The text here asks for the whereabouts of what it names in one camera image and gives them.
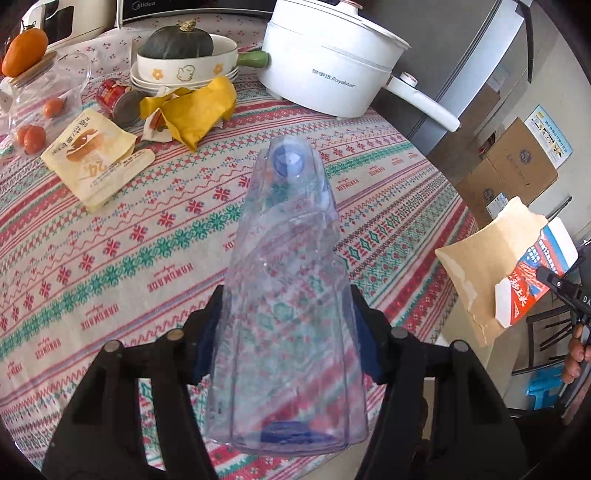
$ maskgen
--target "refrigerator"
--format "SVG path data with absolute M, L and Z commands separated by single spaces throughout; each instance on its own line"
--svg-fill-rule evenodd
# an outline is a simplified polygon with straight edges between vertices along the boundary
M 530 5 L 531 0 L 366 0 L 361 13 L 410 44 L 393 74 L 410 73 L 418 90 L 459 117 L 509 49 Z M 424 155 L 446 133 L 385 90 L 372 107 Z

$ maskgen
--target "finger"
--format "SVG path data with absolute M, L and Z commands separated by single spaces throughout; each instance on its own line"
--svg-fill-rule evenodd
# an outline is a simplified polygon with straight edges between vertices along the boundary
M 570 385 L 572 382 L 574 382 L 574 377 L 571 374 L 569 374 L 568 372 L 565 372 L 563 370 L 563 372 L 562 372 L 562 381 L 564 383 L 566 383 L 567 385 Z
M 575 378 L 580 377 L 581 367 L 578 362 L 571 356 L 568 356 L 564 362 L 564 369 Z
M 569 342 L 569 354 L 577 362 L 582 362 L 585 356 L 583 345 L 576 338 L 571 338 Z

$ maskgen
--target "patterned tablecloth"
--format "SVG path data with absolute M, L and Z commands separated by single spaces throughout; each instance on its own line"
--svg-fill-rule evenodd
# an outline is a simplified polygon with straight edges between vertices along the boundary
M 87 108 L 104 76 L 129 78 L 134 37 L 182 18 L 143 21 L 71 47 L 93 61 Z M 199 25 L 241 47 L 262 41 L 261 20 L 202 15 Z M 241 204 L 261 148 L 302 135 L 320 151 L 338 203 L 339 254 L 353 283 L 392 324 L 435 341 L 456 293 L 434 249 L 470 235 L 472 216 L 454 188 L 377 113 L 336 119 L 278 102 L 256 75 L 235 82 L 238 107 L 192 154 L 141 142 L 155 163 L 90 214 L 41 160 L 4 158 L 0 173 L 0 416 L 41 466 L 60 415 L 101 346 L 152 342 L 181 326 L 223 282 Z M 141 125 L 133 128 L 140 134 Z M 370 421 L 383 389 L 366 378 Z M 207 380 L 190 387 L 203 426 Z M 147 458 L 163 467 L 150 382 L 140 406 Z M 256 458 L 207 442 L 222 477 L 293 479 L 329 456 Z

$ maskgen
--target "tin can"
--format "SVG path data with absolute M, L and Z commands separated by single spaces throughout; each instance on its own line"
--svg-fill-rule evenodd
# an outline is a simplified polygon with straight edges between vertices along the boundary
M 96 101 L 121 128 L 129 127 L 139 120 L 139 103 L 146 97 L 144 92 L 118 79 L 107 79 L 96 92 Z

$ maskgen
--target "glass jug handle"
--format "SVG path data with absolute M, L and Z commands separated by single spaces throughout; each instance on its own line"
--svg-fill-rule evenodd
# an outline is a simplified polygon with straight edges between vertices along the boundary
M 86 85 L 88 85 L 88 82 L 90 81 L 90 76 L 92 75 L 92 63 L 90 62 L 90 58 L 88 55 L 85 55 L 82 52 L 75 51 L 73 53 L 67 53 L 63 57 L 60 57 L 58 59 L 58 62 L 64 60 L 66 57 L 80 57 L 85 63 L 83 68 L 86 69 L 86 77 L 84 81 L 82 81 L 82 83 L 79 85 L 80 93 L 82 93 L 86 88 Z

